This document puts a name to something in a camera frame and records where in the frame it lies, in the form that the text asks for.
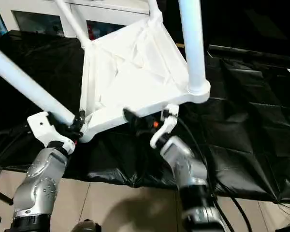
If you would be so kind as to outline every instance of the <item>cabinet door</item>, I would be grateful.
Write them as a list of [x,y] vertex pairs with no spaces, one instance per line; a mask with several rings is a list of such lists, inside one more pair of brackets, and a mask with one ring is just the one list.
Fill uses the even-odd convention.
[[146,13],[127,12],[77,4],[71,4],[71,10],[81,28],[92,40],[148,17]]
[[72,27],[53,1],[0,0],[0,14],[7,30],[75,37]]

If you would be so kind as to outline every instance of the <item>floor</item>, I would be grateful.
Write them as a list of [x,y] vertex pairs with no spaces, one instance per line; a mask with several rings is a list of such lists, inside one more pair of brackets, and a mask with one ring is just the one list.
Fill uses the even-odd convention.
[[[24,174],[4,171],[0,191],[12,197]],[[247,231],[229,198],[219,198],[236,232]],[[254,232],[273,232],[290,224],[290,209],[270,202],[238,200]],[[180,204],[175,191],[129,188],[105,183],[62,179],[52,215],[51,230],[69,232],[87,218],[102,225],[103,232],[181,232]],[[0,232],[10,227],[13,207],[0,201]]]

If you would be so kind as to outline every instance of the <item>white pole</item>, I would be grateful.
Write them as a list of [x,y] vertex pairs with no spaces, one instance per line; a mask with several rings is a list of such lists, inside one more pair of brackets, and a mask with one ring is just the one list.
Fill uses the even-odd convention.
[[24,73],[24,71],[15,65],[1,51],[0,76],[42,110],[53,113],[60,122],[67,125],[73,123],[74,115],[38,83]]
[[81,42],[82,48],[85,48],[88,41],[90,42],[90,39],[88,38],[88,36],[86,36],[85,32],[79,26],[73,14],[71,13],[70,9],[67,7],[66,3],[63,0],[55,0],[55,1],[57,3],[57,6],[61,9],[63,14],[66,16],[73,30],[75,31],[79,41]]
[[198,94],[208,84],[205,78],[200,0],[179,0],[179,7],[189,71],[188,91]]
[[149,5],[149,18],[150,20],[154,19],[161,19],[162,18],[162,12],[159,10],[157,0],[148,0],[148,5]]

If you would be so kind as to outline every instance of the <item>black plastic sheet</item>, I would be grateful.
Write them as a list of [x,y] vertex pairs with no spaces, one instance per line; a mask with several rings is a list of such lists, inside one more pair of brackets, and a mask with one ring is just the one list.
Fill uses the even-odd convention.
[[[0,50],[68,109],[78,111],[84,52],[77,39],[12,31],[1,38]],[[210,175],[235,197],[290,202],[290,73],[222,59],[207,58],[206,63],[210,99],[181,105],[179,115],[209,159]],[[0,168],[24,172],[42,149],[25,127],[26,118],[39,111],[0,78]],[[173,134],[195,150],[180,125]],[[79,144],[64,177],[175,188],[168,165],[128,125]],[[225,195],[219,186],[217,192]]]

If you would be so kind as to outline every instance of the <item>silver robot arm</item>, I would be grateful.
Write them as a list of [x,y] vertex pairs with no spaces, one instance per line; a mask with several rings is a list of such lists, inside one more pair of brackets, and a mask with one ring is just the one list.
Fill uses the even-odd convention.
[[28,123],[34,136],[45,148],[29,167],[23,183],[14,195],[11,228],[6,232],[48,232],[50,218],[69,155],[75,149],[72,137],[59,134],[49,122],[50,115],[41,112],[30,116]]
[[169,104],[161,113],[163,126],[153,135],[150,145],[159,149],[170,165],[182,202],[183,226],[188,232],[224,232],[207,183],[207,169],[179,137],[170,133],[177,124],[179,107]]

